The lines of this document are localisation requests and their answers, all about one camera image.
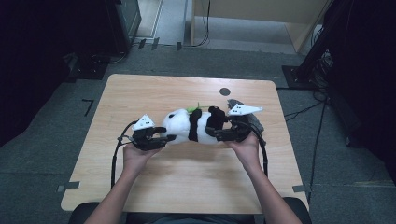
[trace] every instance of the black cable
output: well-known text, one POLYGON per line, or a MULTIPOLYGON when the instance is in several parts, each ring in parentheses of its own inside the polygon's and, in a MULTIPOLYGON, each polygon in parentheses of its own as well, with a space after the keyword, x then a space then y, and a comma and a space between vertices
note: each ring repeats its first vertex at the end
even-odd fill
POLYGON ((114 185, 116 184, 116 164, 117 164, 117 153, 119 152, 119 148, 123 145, 126 145, 127 143, 122 143, 122 139, 124 137, 128 137, 127 135, 125 135, 126 131, 128 131, 129 127, 131 127, 133 124, 136 124, 137 121, 133 121, 131 123, 129 123, 124 131, 122 132, 121 136, 118 138, 119 142, 117 143, 116 146, 116 150, 114 151, 114 155, 113 155, 113 161, 111 162, 111 188, 114 187, 114 185))
POLYGON ((205 20, 203 18, 203 22, 204 22, 204 26, 206 28, 206 34, 204 36, 204 39, 201 41, 200 44, 198 45, 192 45, 190 47, 201 47, 204 43, 206 43, 206 41, 209 39, 209 15, 210 15, 210 0, 209 0, 209 4, 207 5, 207 14, 206 14, 206 23, 205 20))
POLYGON ((311 188, 311 190, 310 190, 310 192, 308 192, 308 199, 307 199, 308 204, 310 204, 310 202, 311 202, 312 185, 314 183, 315 165, 316 165, 316 159, 317 159, 318 141, 319 141, 321 127, 323 124, 325 108, 326 108, 326 104, 323 104, 323 108, 322 108, 321 115, 320 115, 320 122, 319 122, 319 127, 318 127, 318 132, 317 132, 317 138, 315 140, 314 155, 312 157, 311 180, 309 181, 309 187, 311 188))
POLYGON ((285 115, 284 117, 288 117, 288 116, 294 115, 293 117, 291 117, 291 118, 289 118, 289 119, 286 119, 286 122, 288 122, 288 121, 291 120, 291 119, 295 119, 299 114, 304 113, 304 112, 306 112, 306 111, 308 111, 308 110, 310 110, 310 109, 314 108, 315 106, 320 105, 320 104, 322 104, 322 103, 323 103, 323 102, 319 102, 319 103, 314 104, 314 105, 311 105, 311 106, 309 106, 309 107, 307 107, 307 108, 305 108, 305 109, 303 109, 303 110, 300 110, 300 111, 293 112, 293 113, 290 113, 290 114, 285 115))
POLYGON ((124 59, 125 56, 126 56, 126 53, 125 53, 125 52, 122 52, 121 54, 122 54, 121 58, 119 58, 118 60, 116 60, 116 61, 114 61, 114 62, 101 63, 101 62, 97 62, 97 61, 95 61, 95 60, 93 60, 93 62, 94 62, 94 63, 97 63, 97 64, 113 64, 113 63, 119 63, 119 62, 122 61, 122 59, 124 59))
POLYGON ((265 175, 268 176, 268 157, 267 151, 265 150, 266 143, 264 139, 262 139, 262 135, 258 131, 259 129, 254 124, 247 124, 242 121, 233 121, 233 124, 238 124, 249 128, 259 139, 260 148, 262 149, 262 169, 264 170, 265 175))

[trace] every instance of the human hand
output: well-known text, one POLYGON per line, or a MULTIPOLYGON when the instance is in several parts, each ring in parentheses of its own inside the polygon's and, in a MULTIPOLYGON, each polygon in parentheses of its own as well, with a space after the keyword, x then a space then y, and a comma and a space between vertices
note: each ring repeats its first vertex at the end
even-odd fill
POLYGON ((123 174, 139 175, 145 168, 149 158, 161 151, 161 148, 143 151, 136 148, 133 144, 127 144, 123 148, 123 174))
POLYGON ((259 139, 257 139, 254 133, 250 133, 247 138, 240 143, 224 143, 235 151, 236 156, 245 169, 261 167, 259 160, 259 139))

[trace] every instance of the small black object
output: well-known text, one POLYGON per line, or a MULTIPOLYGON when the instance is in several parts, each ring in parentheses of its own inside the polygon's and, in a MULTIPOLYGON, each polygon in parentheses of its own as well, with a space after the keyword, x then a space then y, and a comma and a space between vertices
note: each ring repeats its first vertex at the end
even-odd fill
POLYGON ((155 50, 158 47, 158 42, 160 42, 160 38, 154 38, 154 43, 152 43, 151 50, 155 50))
POLYGON ((177 47, 176 47, 176 51, 181 50, 181 42, 177 42, 177 47))
POLYGON ((139 48, 138 49, 142 49, 143 47, 145 47, 146 44, 146 39, 142 39, 139 43, 139 48))
POLYGON ((230 95, 231 91, 228 88, 221 88, 220 89, 220 94, 223 96, 228 96, 230 95))

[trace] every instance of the table top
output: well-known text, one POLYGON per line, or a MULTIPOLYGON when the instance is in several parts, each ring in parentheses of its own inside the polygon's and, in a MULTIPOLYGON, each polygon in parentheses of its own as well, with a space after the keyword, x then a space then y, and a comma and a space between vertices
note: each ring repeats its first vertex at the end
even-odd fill
MULTIPOLYGON (((282 108, 271 81, 202 77, 112 75, 107 81, 91 127, 82 146, 63 210, 79 204, 101 202, 110 191, 111 161, 117 138, 131 121, 144 114, 160 127, 176 109, 216 105, 228 111, 227 100, 262 106, 255 113, 264 127, 269 178, 283 197, 301 199, 308 207, 282 108), (219 90, 227 88, 230 95, 219 90)), ((122 150, 116 180, 122 171, 122 150)), ((124 206, 128 212, 260 214, 261 208, 248 175, 232 149, 223 143, 201 145, 187 142, 167 145, 154 155, 136 179, 124 206)))

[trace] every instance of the gray fabric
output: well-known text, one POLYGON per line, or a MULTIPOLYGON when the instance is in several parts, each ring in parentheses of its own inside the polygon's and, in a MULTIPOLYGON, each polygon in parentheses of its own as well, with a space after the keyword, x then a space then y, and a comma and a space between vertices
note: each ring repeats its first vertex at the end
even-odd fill
MULTIPOLYGON (((229 99, 228 100, 228 107, 231 109, 235 105, 244 105, 242 102, 237 101, 235 99, 229 99)), ((258 133, 262 133, 264 131, 264 127, 260 124, 260 121, 257 119, 257 117, 254 114, 248 114, 247 115, 247 120, 249 124, 253 125, 253 127, 258 131, 258 133)))

